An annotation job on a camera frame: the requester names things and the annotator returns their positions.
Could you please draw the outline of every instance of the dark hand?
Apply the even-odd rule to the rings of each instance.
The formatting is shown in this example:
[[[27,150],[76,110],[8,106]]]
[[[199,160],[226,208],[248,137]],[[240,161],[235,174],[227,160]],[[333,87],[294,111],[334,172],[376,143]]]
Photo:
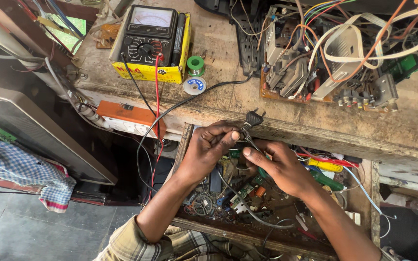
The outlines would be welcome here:
[[[178,175],[185,175],[185,179],[193,183],[201,182],[222,155],[238,141],[238,130],[239,128],[229,125],[226,121],[218,121],[194,130],[188,150],[178,168]]]
[[[263,168],[282,191],[302,198],[308,189],[318,186],[286,143],[268,140],[255,140],[254,143],[261,151],[270,154],[272,160],[256,149],[246,147],[243,149],[243,155],[247,159],[247,165],[254,164]]]

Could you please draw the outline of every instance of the grey floor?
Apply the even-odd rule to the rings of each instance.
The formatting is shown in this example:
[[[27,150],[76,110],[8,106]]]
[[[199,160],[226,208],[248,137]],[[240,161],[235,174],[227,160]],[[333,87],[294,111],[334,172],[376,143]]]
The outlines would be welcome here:
[[[139,211],[70,202],[58,214],[38,196],[0,193],[0,261],[92,260],[114,230]]]

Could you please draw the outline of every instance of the orange extension board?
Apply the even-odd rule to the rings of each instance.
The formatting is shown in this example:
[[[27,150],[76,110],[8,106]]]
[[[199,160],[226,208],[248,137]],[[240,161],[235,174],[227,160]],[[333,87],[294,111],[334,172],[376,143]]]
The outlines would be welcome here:
[[[101,101],[96,113],[109,123],[109,126],[118,131],[129,132],[143,136],[152,123],[156,120],[148,109],[133,107],[124,109],[123,104]],[[164,137],[166,126],[164,121],[159,121],[160,137]],[[149,132],[148,137],[157,138],[157,124]]]

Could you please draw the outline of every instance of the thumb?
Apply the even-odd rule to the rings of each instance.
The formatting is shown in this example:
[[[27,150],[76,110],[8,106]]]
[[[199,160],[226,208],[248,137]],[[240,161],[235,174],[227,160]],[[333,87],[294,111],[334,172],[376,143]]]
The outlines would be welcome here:
[[[274,162],[269,160],[264,154],[259,152],[256,149],[245,147],[243,149],[243,155],[246,157],[246,159],[255,165],[265,169],[267,172],[273,171]]]
[[[240,133],[237,131],[231,131],[225,134],[225,136],[214,146],[213,151],[217,154],[223,155],[229,151],[231,147],[240,139]]]

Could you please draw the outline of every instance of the multimeter selector knob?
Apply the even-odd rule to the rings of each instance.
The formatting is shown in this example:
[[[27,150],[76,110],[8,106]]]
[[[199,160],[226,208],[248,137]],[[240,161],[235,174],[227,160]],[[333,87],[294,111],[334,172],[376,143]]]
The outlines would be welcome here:
[[[154,46],[149,43],[142,43],[138,46],[138,53],[141,55],[151,56],[154,53]]]
[[[124,39],[124,44],[131,45],[131,43],[133,43],[133,39],[131,39],[130,37],[126,37]]]

